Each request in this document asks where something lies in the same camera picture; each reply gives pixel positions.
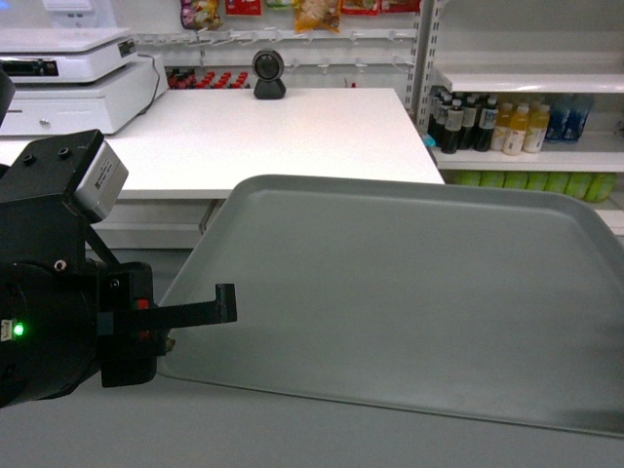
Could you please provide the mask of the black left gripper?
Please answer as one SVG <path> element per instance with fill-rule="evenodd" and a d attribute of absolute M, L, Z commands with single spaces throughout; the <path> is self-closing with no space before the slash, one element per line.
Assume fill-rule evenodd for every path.
<path fill-rule="evenodd" d="M 96 361 L 104 387 L 151 381 L 166 354 L 167 330 L 211 326 L 238 319 L 234 284 L 217 284 L 213 301 L 154 307 L 152 268 L 116 265 L 100 288 L 99 311 L 111 312 L 111 334 L 97 338 Z"/>

